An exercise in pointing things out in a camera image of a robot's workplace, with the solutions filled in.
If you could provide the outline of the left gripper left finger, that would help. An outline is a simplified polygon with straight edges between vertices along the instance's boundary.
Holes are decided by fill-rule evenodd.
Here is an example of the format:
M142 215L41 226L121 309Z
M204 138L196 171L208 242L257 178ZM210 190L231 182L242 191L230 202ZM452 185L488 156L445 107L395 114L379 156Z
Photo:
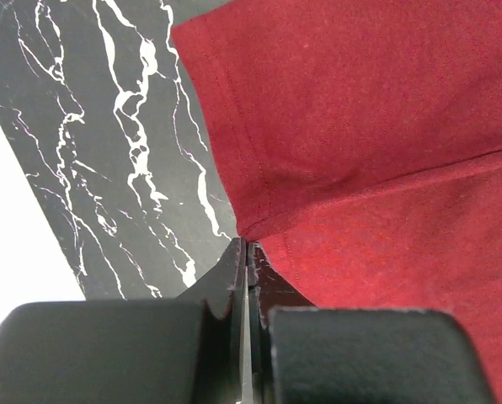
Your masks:
M217 263L176 297L203 309L193 403L242 400L246 260L246 242L232 239Z

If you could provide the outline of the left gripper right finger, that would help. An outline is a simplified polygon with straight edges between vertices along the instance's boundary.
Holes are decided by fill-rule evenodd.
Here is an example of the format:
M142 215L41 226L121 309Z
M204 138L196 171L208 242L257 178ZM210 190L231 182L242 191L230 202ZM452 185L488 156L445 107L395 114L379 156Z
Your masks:
M269 311L274 307L308 307L313 303L272 267L259 242L247 252L252 382L256 403L274 403Z

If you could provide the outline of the dark red t shirt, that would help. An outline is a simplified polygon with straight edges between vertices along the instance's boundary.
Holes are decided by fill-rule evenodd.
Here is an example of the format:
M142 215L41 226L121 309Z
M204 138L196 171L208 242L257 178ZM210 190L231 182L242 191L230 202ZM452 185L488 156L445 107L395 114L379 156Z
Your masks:
M502 1L233 1L172 37L239 236L316 305L450 312L502 403Z

